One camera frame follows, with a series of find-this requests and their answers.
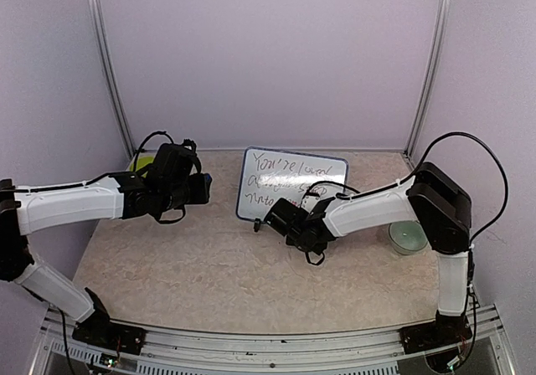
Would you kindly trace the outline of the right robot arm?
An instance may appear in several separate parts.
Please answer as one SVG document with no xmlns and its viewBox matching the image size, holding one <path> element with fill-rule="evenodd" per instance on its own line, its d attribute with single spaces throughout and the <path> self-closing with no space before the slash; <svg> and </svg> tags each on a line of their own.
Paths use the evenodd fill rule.
<svg viewBox="0 0 536 375">
<path fill-rule="evenodd" d="M 438 303 L 428 336 L 435 344 L 447 344 L 466 320 L 471 283 L 472 201 L 467 192 L 430 162 L 364 193 L 338 184 L 335 193 L 321 194 L 321 185 L 312 184 L 298 204 L 279 198 L 263 223 L 307 258 L 316 255 L 315 265 L 323 263 L 326 248 L 337 239 L 394 223 L 419 224 L 438 258 Z"/>
</svg>

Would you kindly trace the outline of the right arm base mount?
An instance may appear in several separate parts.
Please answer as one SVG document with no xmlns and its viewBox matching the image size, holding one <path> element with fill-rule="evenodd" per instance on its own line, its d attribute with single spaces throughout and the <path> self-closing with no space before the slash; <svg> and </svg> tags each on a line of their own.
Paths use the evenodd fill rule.
<svg viewBox="0 0 536 375">
<path fill-rule="evenodd" d="M 436 313 L 433 321 L 404 326 L 399 330 L 405 354 L 425 352 L 472 338 L 465 315 L 443 316 Z"/>
</svg>

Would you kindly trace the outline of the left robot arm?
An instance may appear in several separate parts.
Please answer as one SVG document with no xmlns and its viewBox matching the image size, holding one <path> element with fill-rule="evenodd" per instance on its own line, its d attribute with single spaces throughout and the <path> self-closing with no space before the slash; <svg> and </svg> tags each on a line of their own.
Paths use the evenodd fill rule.
<svg viewBox="0 0 536 375">
<path fill-rule="evenodd" d="M 95 292 L 77 287 L 28 246 L 28 236 L 67 224 L 150 216 L 168 224 L 170 210 L 209 202 L 212 177 L 203 171 L 193 141 L 164 143 L 146 166 L 104 173 L 88 181 L 17 187 L 1 181 L 1 279 L 56 306 L 102 346 L 117 328 Z"/>
</svg>

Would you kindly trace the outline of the blue whiteboard eraser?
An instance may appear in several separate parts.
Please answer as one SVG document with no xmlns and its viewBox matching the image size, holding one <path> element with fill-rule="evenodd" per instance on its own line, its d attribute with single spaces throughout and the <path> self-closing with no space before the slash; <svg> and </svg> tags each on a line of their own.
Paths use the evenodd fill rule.
<svg viewBox="0 0 536 375">
<path fill-rule="evenodd" d="M 202 179 L 202 190 L 204 192 L 204 196 L 207 199 L 209 199 L 210 188 L 212 185 L 212 177 L 210 176 L 209 173 L 203 173 L 201 179 Z"/>
</svg>

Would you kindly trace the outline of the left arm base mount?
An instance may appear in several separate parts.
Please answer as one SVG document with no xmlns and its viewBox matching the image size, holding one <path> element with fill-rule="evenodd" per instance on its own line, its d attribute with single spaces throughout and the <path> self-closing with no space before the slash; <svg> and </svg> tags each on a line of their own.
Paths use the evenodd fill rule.
<svg viewBox="0 0 536 375">
<path fill-rule="evenodd" d="M 72 337 L 94 347 L 140 355 L 146 334 L 146 330 L 141 327 L 120 324 L 107 317 L 92 316 L 75 325 Z"/>
</svg>

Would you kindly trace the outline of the small blue-framed whiteboard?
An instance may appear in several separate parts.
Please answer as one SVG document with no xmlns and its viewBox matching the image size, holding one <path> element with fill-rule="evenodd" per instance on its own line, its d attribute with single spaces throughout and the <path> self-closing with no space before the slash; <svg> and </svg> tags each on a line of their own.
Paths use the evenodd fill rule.
<svg viewBox="0 0 536 375">
<path fill-rule="evenodd" d="M 251 146 L 243 156 L 236 216 L 251 222 L 263 219 L 280 198 L 298 205 L 313 183 L 345 183 L 347 177 L 343 158 Z"/>
</svg>

